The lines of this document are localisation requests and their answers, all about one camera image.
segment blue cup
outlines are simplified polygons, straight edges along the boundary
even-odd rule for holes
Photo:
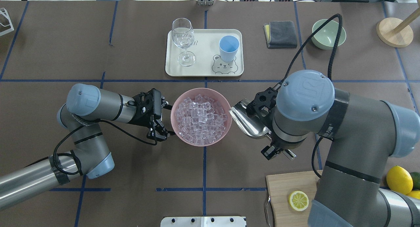
[[[219,41],[220,58],[225,62],[235,60],[236,53],[239,49],[239,40],[232,35],[222,37]]]

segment wine glass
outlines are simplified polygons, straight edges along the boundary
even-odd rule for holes
[[[195,55],[186,50],[194,43],[194,29],[192,29],[191,22],[188,19],[178,18],[174,20],[172,23],[172,41],[177,47],[184,50],[178,56],[178,63],[185,67],[193,65]]]

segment white plate with holes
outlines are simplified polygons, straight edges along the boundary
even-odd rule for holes
[[[242,216],[165,217],[160,227],[246,227]]]
[[[232,35],[239,40],[240,46],[233,62],[224,62],[220,58],[220,38]],[[236,29],[194,29],[194,44],[187,50],[195,54],[195,63],[183,67],[178,63],[178,56],[183,49],[172,42],[171,31],[168,33],[165,71],[172,77],[237,77],[243,73],[242,34]]]

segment lemon slice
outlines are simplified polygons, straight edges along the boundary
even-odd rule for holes
[[[302,191],[294,191],[289,195],[289,205],[296,211],[301,212],[309,206],[309,198]]]

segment folded towel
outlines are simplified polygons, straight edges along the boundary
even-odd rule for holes
[[[264,24],[265,40],[269,49],[296,48],[296,29],[292,21]]]

